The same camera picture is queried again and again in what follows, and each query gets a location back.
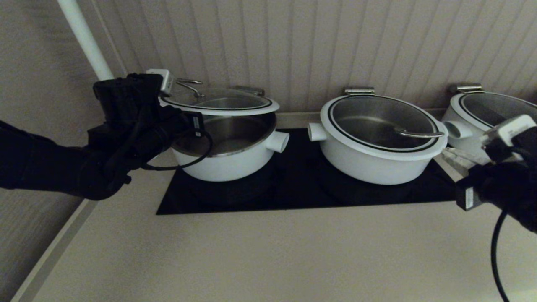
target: wall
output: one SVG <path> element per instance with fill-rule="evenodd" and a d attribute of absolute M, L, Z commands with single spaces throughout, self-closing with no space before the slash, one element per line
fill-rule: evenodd
<path fill-rule="evenodd" d="M 95 74 L 54 0 L 3 0 L 0 120 L 80 146 L 104 119 Z M 59 193 L 0 189 L 0 301 L 9 301 L 81 202 Z"/>
<path fill-rule="evenodd" d="M 282 111 L 317 111 L 347 85 L 441 108 L 449 83 L 531 99 L 537 84 L 531 0 L 81 3 L 116 73 L 258 86 Z"/>

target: white pole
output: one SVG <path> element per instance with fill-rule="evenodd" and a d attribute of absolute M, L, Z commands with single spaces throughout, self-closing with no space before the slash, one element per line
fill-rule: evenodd
<path fill-rule="evenodd" d="M 91 33 L 76 0 L 57 1 L 99 80 L 113 79 L 114 76 L 110 71 L 110 67 L 108 67 L 106 60 L 103 57 L 103 53 L 100 51 L 95 38 L 93 38 L 93 34 Z"/>

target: countertop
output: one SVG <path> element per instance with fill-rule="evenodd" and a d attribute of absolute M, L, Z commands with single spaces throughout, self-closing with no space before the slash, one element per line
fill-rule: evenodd
<path fill-rule="evenodd" d="M 73 218 L 13 301 L 500 301 L 492 205 L 156 216 L 173 171 L 132 176 Z M 498 267 L 512 301 L 535 300 L 537 236 L 510 217 Z"/>

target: burner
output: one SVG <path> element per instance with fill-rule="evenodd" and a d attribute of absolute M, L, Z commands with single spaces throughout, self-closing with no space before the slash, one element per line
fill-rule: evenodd
<path fill-rule="evenodd" d="M 230 182 L 206 182 L 178 170 L 157 215 L 287 210 L 297 208 L 429 203 L 455 200 L 455 185 L 431 161 L 423 174 L 400 185 L 354 179 L 332 166 L 306 129 L 291 134 L 287 149 L 261 170 Z"/>

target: pot lid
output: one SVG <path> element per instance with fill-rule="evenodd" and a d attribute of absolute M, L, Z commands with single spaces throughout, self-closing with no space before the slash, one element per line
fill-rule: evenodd
<path fill-rule="evenodd" d="M 210 116 L 252 116 L 274 112 L 280 105 L 264 96 L 262 89 L 235 87 L 234 89 L 211 88 L 197 90 L 178 80 L 172 96 L 164 100 L 185 111 L 197 111 Z"/>
<path fill-rule="evenodd" d="M 447 145 L 446 130 L 430 114 L 373 89 L 345 90 L 323 106 L 326 130 L 352 149 L 397 160 L 432 158 Z"/>
<path fill-rule="evenodd" d="M 459 104 L 467 114 L 489 127 L 522 114 L 537 120 L 536 105 L 523 99 L 492 92 L 465 94 L 459 98 Z"/>

